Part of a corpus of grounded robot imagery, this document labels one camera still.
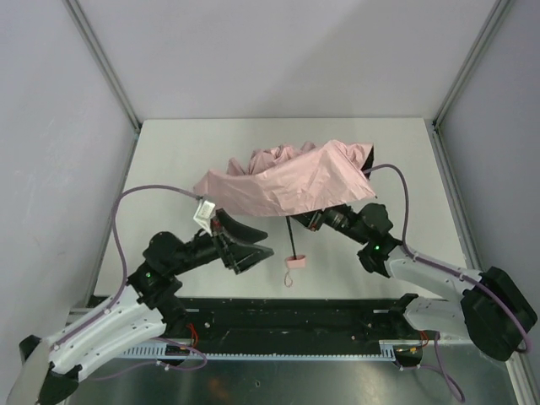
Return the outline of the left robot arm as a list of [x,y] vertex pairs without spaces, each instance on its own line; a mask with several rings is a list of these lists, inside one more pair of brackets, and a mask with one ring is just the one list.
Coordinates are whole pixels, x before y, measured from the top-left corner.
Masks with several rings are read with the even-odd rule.
[[179,275],[215,260],[241,274],[273,255],[260,244],[266,238],[267,232],[222,209],[188,242],[159,232],[115,295],[50,337],[30,335],[20,342],[23,368],[7,402],[58,404],[117,355],[185,326],[186,307],[176,295]]

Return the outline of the pink folding umbrella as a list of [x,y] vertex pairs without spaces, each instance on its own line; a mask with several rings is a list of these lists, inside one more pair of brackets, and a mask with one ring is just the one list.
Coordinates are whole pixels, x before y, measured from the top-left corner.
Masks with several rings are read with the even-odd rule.
[[193,191],[234,215],[303,214],[375,197],[365,173],[374,158],[371,143],[282,144],[255,150],[246,167],[231,158],[226,171],[208,170]]

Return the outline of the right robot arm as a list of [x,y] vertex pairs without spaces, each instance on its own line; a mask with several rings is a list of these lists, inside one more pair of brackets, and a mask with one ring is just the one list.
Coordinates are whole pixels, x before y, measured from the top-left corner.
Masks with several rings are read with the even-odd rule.
[[357,256],[364,270],[426,289],[442,300],[412,298],[402,315],[415,330],[468,338],[498,361],[530,346],[525,338],[537,314],[509,274],[498,267],[463,269],[440,262],[392,236],[386,207],[369,203],[359,212],[346,204],[302,213],[295,220],[310,231],[323,225],[359,242]]

